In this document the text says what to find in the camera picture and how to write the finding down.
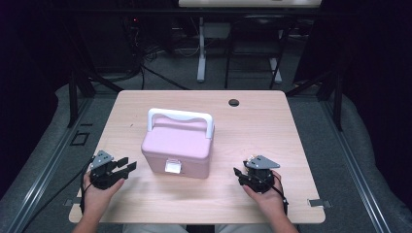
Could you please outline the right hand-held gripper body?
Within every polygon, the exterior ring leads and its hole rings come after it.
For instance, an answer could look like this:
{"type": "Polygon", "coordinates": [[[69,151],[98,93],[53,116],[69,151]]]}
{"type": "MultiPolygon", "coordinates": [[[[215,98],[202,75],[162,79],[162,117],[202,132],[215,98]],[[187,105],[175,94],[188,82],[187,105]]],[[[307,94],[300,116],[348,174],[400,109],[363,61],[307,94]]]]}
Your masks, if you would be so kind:
{"type": "Polygon", "coordinates": [[[280,165],[263,155],[252,155],[243,161],[247,174],[240,178],[248,179],[248,187],[254,192],[264,193],[274,188],[272,170],[280,165]]]}

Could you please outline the dark equipment cabinet red light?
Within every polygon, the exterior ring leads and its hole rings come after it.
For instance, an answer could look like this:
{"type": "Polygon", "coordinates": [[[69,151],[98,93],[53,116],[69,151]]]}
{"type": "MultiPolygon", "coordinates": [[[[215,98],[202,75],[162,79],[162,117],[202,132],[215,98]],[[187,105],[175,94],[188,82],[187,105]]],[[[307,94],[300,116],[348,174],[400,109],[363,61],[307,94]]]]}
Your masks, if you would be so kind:
{"type": "Polygon", "coordinates": [[[85,39],[93,64],[102,73],[132,73],[140,69],[141,55],[131,45],[120,16],[86,18],[85,39]]]}

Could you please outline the black metal stand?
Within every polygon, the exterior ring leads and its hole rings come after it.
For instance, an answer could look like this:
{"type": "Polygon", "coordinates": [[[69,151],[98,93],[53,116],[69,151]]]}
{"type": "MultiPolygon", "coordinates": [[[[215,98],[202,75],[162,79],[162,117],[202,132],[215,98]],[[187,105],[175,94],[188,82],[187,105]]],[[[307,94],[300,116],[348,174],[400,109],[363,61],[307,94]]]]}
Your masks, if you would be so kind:
{"type": "Polygon", "coordinates": [[[92,81],[103,84],[115,93],[122,91],[122,88],[116,84],[104,79],[96,71],[94,64],[86,49],[86,43],[74,22],[65,21],[63,28],[66,31],[67,42],[67,56],[70,60],[72,73],[69,79],[69,105],[70,105],[70,119],[68,127],[75,125],[79,118],[78,106],[78,91],[85,98],[93,98],[96,94],[92,81]]]}
{"type": "Polygon", "coordinates": [[[330,96],[333,96],[332,121],[339,131],[342,131],[341,113],[343,99],[343,78],[339,71],[338,65],[332,65],[331,68],[314,79],[300,84],[298,87],[286,93],[287,97],[295,96],[296,94],[308,89],[310,86],[319,83],[321,87],[316,93],[319,101],[327,101],[330,96]]]}

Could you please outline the pink plastic lunch box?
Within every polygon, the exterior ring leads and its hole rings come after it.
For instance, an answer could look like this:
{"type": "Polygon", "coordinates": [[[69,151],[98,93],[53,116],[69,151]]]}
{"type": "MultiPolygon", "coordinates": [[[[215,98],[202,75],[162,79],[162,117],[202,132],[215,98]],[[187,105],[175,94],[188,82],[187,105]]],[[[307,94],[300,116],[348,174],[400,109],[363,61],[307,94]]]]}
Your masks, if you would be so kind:
{"type": "Polygon", "coordinates": [[[209,114],[151,108],[141,151],[153,172],[206,179],[214,132],[209,114]]]}

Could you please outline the black chair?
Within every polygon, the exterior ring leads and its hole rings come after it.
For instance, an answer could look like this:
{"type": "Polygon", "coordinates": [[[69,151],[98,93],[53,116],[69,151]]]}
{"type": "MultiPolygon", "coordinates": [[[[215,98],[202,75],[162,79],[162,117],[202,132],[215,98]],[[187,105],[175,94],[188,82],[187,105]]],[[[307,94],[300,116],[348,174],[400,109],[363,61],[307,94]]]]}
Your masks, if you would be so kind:
{"type": "Polygon", "coordinates": [[[226,62],[224,87],[228,88],[231,73],[271,74],[269,89],[272,89],[272,72],[269,58],[278,44],[278,65],[283,59],[288,38],[295,20],[282,16],[244,16],[230,24],[225,49],[226,62]]]}

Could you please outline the person's left hand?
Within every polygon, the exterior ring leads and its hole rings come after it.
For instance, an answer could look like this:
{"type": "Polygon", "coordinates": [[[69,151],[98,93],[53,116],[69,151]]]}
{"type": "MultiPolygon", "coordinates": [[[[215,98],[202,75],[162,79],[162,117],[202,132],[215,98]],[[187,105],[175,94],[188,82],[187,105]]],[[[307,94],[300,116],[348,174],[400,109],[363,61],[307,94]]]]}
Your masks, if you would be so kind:
{"type": "Polygon", "coordinates": [[[108,208],[112,197],[121,189],[125,179],[118,180],[107,189],[95,187],[89,177],[89,173],[84,175],[85,183],[85,216],[102,217],[108,208]]]}

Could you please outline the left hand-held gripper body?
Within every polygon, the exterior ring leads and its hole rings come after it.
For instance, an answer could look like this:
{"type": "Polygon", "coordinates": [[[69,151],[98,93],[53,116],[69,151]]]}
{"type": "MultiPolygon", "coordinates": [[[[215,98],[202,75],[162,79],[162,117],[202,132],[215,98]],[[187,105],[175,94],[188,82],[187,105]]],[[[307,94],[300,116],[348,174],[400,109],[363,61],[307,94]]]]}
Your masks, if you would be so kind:
{"type": "Polygon", "coordinates": [[[99,189],[107,189],[120,179],[128,179],[127,164],[118,168],[117,161],[106,151],[100,150],[90,165],[90,181],[99,189]]]}

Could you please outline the person's right hand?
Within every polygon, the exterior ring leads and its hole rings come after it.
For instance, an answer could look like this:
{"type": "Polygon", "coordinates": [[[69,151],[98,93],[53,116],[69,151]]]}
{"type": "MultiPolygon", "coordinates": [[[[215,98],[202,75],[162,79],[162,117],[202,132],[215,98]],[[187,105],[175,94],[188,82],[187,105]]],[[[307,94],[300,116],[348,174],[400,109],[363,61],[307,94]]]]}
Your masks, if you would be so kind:
{"type": "Polygon", "coordinates": [[[274,188],[271,188],[264,193],[256,193],[248,186],[243,185],[244,191],[257,202],[259,209],[270,222],[272,222],[272,218],[276,214],[284,213],[286,215],[284,210],[284,191],[282,188],[281,176],[275,171],[272,171],[272,174],[274,176],[274,188]]]}

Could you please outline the white desk leg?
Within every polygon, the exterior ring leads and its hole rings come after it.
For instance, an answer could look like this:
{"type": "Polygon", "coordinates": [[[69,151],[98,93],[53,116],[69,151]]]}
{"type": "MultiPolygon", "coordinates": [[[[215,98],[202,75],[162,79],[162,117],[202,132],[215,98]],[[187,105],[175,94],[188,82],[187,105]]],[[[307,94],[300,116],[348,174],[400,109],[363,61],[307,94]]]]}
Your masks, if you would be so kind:
{"type": "Polygon", "coordinates": [[[269,64],[270,64],[270,68],[272,72],[272,82],[274,84],[278,84],[283,81],[281,74],[279,72],[279,65],[278,65],[279,47],[280,46],[278,44],[275,45],[275,49],[272,53],[272,56],[269,58],[269,64]]]}
{"type": "Polygon", "coordinates": [[[199,19],[198,38],[199,38],[199,58],[198,58],[196,80],[199,83],[203,83],[205,81],[205,72],[206,72],[206,54],[205,54],[205,39],[204,39],[204,21],[202,17],[199,19]]]}

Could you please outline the aluminium floor rail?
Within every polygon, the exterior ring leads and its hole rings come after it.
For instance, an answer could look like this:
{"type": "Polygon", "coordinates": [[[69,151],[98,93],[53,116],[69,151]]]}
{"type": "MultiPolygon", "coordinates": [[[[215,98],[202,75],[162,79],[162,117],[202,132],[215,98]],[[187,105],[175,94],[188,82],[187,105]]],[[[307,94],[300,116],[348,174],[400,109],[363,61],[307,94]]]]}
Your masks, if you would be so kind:
{"type": "Polygon", "coordinates": [[[0,222],[0,233],[20,233],[31,218],[91,103],[90,98],[81,101],[72,124],[69,124],[69,103],[58,104],[51,125],[0,200],[0,218],[4,220],[0,222]]]}
{"type": "Polygon", "coordinates": [[[375,195],[372,193],[367,180],[365,179],[361,167],[353,154],[344,132],[340,131],[335,125],[332,116],[332,107],[328,102],[322,102],[321,107],[326,115],[328,124],[332,128],[333,134],[337,138],[337,141],[343,151],[343,158],[349,170],[349,174],[354,182],[354,185],[356,186],[357,192],[375,229],[375,232],[393,233],[376,201],[375,195]]]}

